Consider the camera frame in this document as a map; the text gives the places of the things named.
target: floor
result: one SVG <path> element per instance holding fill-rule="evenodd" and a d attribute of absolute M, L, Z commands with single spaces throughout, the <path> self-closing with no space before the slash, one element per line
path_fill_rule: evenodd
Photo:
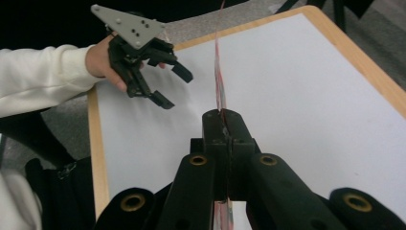
<path fill-rule="evenodd" d="M 277 8 L 282 0 L 250 0 L 223 13 L 220 29 L 249 22 L 272 14 L 269 9 Z M 323 11 L 332 18 L 332 6 L 327 1 Z M 348 36 L 367 53 L 385 72 L 406 90 L 406 20 L 403 14 L 394 14 L 382 8 L 377 1 L 365 15 L 358 19 L 351 11 L 346 11 Z M 169 24 L 172 28 L 169 39 L 176 44 L 196 36 L 214 31 L 214 13 Z M 44 120 L 60 142 L 77 159 L 90 155 L 87 121 L 87 98 L 85 95 L 49 109 L 43 113 Z M 34 152 L 3 136 L 0 144 L 2 169 L 15 169 L 24 173 L 24 165 L 37 157 Z M 41 161 L 44 168 L 52 168 Z"/>

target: wooden table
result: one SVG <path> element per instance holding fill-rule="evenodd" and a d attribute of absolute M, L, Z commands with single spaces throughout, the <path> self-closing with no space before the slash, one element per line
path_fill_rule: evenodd
<path fill-rule="evenodd" d="M 270 23 L 282 18 L 302 13 L 336 47 L 336 49 L 373 85 L 373 87 L 406 118 L 406 93 L 382 71 L 361 49 L 359 49 L 336 25 L 319 9 L 305 6 L 292 11 L 272 15 L 251 23 L 220 32 L 221 36 L 231 35 Z M 192 47 L 214 39 L 214 34 L 205 35 L 176 45 L 176 50 Z M 101 119 L 98 108 L 98 95 L 95 89 L 88 94 L 89 126 L 92 152 L 93 178 L 97 217 L 110 200 L 107 172 L 102 144 Z"/>

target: brass grommet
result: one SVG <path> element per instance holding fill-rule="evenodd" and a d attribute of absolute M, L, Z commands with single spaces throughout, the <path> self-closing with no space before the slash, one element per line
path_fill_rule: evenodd
<path fill-rule="evenodd" d="M 134 212 L 142 208 L 146 204 L 146 198 L 142 194 L 127 195 L 122 199 L 121 208 L 125 212 Z"/>
<path fill-rule="evenodd" d="M 202 155 L 196 155 L 196 156 L 191 157 L 189 162 L 191 162 L 191 164 L 193 164 L 195 166 L 201 166 L 201 165 L 205 165 L 207 163 L 207 158 Z"/>
<path fill-rule="evenodd" d="M 274 165 L 278 164 L 277 159 L 275 159 L 274 157 L 269 156 L 269 155 L 261 156 L 259 161 L 260 161 L 260 163 L 267 165 L 267 166 L 274 166 Z"/>
<path fill-rule="evenodd" d="M 345 194 L 343 199 L 349 207 L 359 212 L 368 213 L 372 210 L 372 205 L 360 195 Z"/>

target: white jacket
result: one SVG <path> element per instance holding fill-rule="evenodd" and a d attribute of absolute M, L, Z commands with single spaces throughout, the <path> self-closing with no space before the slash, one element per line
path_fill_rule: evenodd
<path fill-rule="evenodd" d="M 61 104 L 102 80 L 86 70 L 89 48 L 0 50 L 0 118 Z"/>

